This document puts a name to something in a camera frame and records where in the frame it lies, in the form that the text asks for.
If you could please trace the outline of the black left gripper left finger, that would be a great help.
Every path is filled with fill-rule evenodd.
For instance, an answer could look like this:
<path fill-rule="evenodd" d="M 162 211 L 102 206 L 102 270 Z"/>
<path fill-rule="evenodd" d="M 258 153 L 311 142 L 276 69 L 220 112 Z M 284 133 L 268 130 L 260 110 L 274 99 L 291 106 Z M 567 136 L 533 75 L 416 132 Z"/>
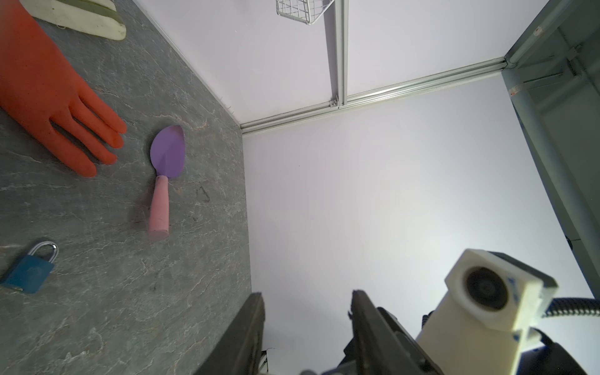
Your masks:
<path fill-rule="evenodd" d="M 265 318 L 262 294 L 251 293 L 195 374 L 259 374 Z"/>

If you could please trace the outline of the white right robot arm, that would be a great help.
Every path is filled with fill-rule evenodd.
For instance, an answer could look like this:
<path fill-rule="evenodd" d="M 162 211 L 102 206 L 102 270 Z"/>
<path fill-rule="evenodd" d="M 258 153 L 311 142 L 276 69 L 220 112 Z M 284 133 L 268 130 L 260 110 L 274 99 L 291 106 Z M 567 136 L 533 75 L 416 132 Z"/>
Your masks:
<path fill-rule="evenodd" d="M 597 299 L 554 298 L 531 329 L 478 333 L 464 316 L 432 311 L 421 323 L 433 338 L 429 348 L 357 290 L 349 313 L 353 337 L 332 373 L 597 374 L 599 326 L 584 326 L 584 317 L 598 316 Z"/>

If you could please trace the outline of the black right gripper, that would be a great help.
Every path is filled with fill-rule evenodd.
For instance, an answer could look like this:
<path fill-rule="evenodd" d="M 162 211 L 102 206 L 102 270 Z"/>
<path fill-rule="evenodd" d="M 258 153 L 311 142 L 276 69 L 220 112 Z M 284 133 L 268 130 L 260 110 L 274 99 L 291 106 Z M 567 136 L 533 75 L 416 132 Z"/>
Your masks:
<path fill-rule="evenodd" d="M 378 307 L 377 310 L 400 343 L 403 350 L 403 356 L 417 367 L 415 371 L 410 370 L 409 372 L 405 372 L 405 374 L 443 374 L 439 367 L 431 361 L 431 359 L 415 342 L 413 337 L 399 323 L 396 316 L 383 307 Z M 344 354 L 344 359 L 342 359 L 342 361 L 339 363 L 339 373 L 357 374 L 355 334 L 348 345 L 346 345 L 344 348 Z"/>

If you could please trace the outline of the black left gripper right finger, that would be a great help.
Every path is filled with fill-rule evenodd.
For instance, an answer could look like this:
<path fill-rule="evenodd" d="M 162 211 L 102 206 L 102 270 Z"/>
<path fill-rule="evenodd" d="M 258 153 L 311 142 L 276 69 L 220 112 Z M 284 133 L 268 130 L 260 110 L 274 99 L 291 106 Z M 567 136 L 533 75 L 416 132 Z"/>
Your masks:
<path fill-rule="evenodd" d="M 352 292 L 350 317 L 358 374 L 405 374 L 417 369 L 403 356 L 400 343 L 363 290 Z"/>

